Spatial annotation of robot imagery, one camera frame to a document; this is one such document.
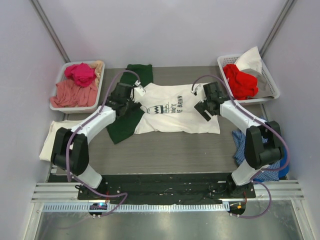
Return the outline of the white and green t-shirt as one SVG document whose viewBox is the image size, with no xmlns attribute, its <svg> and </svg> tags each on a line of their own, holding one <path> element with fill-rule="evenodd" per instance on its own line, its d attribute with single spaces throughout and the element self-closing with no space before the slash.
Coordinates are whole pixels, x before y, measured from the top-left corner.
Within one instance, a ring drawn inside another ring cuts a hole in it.
<svg viewBox="0 0 320 240">
<path fill-rule="evenodd" d="M 220 126 L 215 115 L 206 121 L 194 106 L 204 98 L 203 86 L 197 95 L 191 93 L 191 85 L 157 85 L 154 83 L 152 65 L 129 64 L 120 82 L 133 85 L 140 80 L 145 94 L 132 93 L 137 104 L 115 122 L 106 127 L 109 137 L 118 144 L 134 134 L 150 132 L 188 134 L 219 134 Z"/>
</svg>

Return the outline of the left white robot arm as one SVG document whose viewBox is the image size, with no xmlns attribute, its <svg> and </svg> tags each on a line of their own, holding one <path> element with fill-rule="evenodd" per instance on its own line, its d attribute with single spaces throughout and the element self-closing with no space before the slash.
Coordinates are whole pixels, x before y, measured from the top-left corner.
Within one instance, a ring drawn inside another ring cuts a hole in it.
<svg viewBox="0 0 320 240">
<path fill-rule="evenodd" d="M 102 175 L 89 164 L 89 143 L 117 118 L 140 107 L 134 96 L 145 93 L 139 80 L 132 85 L 118 82 L 94 113 L 72 128 L 59 128 L 55 134 L 51 163 L 85 185 L 97 200 L 106 195 L 108 187 Z"/>
</svg>

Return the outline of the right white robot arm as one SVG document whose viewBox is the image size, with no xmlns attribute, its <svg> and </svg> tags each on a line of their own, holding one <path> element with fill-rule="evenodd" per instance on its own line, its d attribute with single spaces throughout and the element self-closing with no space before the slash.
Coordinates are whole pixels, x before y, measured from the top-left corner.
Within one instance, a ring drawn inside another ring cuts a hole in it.
<svg viewBox="0 0 320 240">
<path fill-rule="evenodd" d="M 242 107 L 238 102 L 223 94 L 217 82 L 207 83 L 191 90 L 197 95 L 204 93 L 194 108 L 206 120 L 220 115 L 232 122 L 245 135 L 244 160 L 230 173 L 226 180 L 226 193 L 233 198 L 241 195 L 255 175 L 283 159 L 284 145 L 279 139 L 281 129 L 277 122 L 267 122 Z"/>
</svg>

